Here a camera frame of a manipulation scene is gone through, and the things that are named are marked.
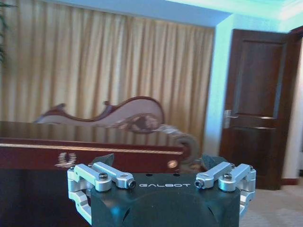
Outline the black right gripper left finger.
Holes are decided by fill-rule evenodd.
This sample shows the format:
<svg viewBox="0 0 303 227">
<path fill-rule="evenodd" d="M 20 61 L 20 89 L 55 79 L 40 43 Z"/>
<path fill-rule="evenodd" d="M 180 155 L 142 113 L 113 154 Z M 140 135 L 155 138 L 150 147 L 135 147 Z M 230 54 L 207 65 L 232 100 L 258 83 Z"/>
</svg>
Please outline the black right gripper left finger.
<svg viewBox="0 0 303 227">
<path fill-rule="evenodd" d="M 114 154 L 97 157 L 87 165 L 77 164 L 67 171 L 68 197 L 75 202 L 77 212 L 90 224 L 92 211 L 87 191 L 94 188 L 98 192 L 107 192 L 112 188 L 112 183 L 120 189 L 135 188 L 131 173 L 112 167 L 114 158 Z"/>
</svg>

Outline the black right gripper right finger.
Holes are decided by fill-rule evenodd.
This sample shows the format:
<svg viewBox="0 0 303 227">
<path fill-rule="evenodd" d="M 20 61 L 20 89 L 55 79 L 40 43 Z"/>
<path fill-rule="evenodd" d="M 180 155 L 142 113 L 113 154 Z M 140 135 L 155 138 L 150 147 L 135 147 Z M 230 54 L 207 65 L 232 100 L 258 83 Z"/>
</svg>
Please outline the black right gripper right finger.
<svg viewBox="0 0 303 227">
<path fill-rule="evenodd" d="M 204 224 L 238 224 L 256 194 L 256 170 L 223 157 L 202 155 L 196 161 L 194 187 L 203 201 Z"/>
</svg>

